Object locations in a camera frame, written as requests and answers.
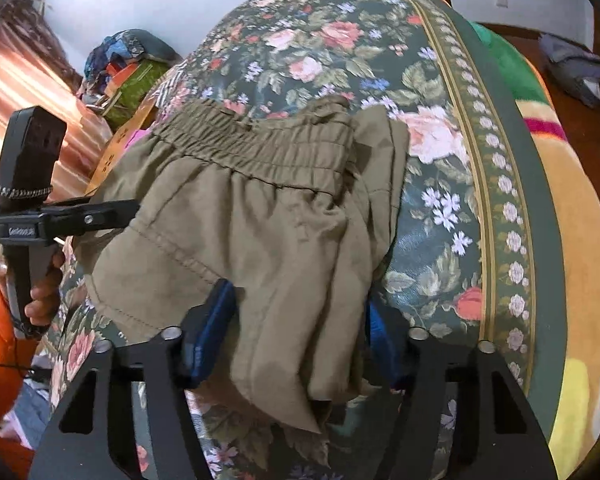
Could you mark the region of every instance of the human hand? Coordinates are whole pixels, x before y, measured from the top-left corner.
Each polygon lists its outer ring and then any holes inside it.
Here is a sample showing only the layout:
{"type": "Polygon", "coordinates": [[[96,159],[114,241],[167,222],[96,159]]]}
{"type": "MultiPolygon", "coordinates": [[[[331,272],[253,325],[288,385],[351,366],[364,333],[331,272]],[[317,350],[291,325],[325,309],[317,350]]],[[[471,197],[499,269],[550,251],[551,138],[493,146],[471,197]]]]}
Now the human hand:
{"type": "MultiPolygon", "coordinates": [[[[62,264],[64,254],[62,251],[54,253],[51,266],[46,276],[31,289],[31,303],[24,308],[24,313],[32,325],[46,326],[56,316],[60,306],[60,291],[58,287],[62,281],[62,264]]],[[[7,300],[7,265],[0,262],[0,291],[5,301],[7,300]]]]}

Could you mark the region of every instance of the bed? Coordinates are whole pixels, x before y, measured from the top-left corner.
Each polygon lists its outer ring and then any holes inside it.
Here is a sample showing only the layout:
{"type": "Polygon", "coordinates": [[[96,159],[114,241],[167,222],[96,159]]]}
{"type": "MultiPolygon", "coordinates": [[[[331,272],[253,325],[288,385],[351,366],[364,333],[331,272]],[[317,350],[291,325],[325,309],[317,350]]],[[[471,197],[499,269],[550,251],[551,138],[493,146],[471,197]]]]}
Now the bed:
{"type": "MultiPolygon", "coordinates": [[[[541,76],[513,46],[443,0],[249,0],[145,103],[155,123],[196,98],[273,118],[333,93],[352,110],[384,105],[411,131],[397,237],[372,293],[443,340],[495,342],[566,478],[600,434],[600,203],[541,76]]],[[[105,152],[103,167],[112,160],[105,152]]],[[[91,303],[71,240],[64,249],[62,306],[45,339],[53,406],[94,341],[129,343],[91,303]]],[[[400,402],[376,386],[321,434],[200,392],[187,400],[218,477],[364,479],[400,402]]],[[[144,384],[134,399],[141,469],[156,478],[144,384]]],[[[454,417],[450,390],[432,478],[444,475],[454,417]]]]}

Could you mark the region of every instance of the orange jacket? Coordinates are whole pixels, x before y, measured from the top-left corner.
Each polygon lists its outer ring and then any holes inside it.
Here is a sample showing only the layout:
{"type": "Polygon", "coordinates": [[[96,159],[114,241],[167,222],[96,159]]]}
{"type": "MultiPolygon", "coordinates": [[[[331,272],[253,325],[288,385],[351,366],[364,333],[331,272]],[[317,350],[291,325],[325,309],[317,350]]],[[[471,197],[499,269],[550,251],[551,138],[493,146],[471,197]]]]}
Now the orange jacket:
{"type": "MultiPolygon", "coordinates": [[[[21,339],[16,347],[15,341],[9,307],[0,292],[0,364],[15,364],[17,348],[17,364],[29,366],[38,343],[21,339]]],[[[22,375],[23,371],[0,367],[0,420],[13,407],[22,387],[22,375]]],[[[26,479],[33,459],[32,450],[13,440],[0,438],[0,456],[19,478],[26,479]]]]}

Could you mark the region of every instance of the folded clothing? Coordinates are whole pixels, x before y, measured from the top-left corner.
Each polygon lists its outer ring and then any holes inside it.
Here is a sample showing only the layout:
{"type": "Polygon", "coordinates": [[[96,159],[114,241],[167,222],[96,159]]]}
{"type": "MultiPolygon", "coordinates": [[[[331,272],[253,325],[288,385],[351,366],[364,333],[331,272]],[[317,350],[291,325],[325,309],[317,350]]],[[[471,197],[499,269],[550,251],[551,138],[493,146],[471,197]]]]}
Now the folded clothing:
{"type": "Polygon", "coordinates": [[[195,101],[131,146],[94,196],[139,200],[131,224],[75,242],[91,300],[133,340],[231,280],[239,315],[205,388],[315,432],[330,402],[360,392],[364,304],[408,147],[384,107],[347,107],[329,96],[251,121],[195,101]]]}

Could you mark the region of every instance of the curtain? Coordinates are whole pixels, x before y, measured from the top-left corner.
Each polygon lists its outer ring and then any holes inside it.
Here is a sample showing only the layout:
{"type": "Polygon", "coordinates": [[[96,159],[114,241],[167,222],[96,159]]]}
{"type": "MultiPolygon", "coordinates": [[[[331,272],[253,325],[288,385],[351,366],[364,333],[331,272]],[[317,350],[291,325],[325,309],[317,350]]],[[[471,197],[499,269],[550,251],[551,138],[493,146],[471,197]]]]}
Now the curtain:
{"type": "Polygon", "coordinates": [[[75,71],[31,0],[16,0],[0,12],[0,149],[10,115],[41,105],[67,123],[52,178],[51,200],[80,196],[111,136],[107,123],[74,97],[75,71]]]}

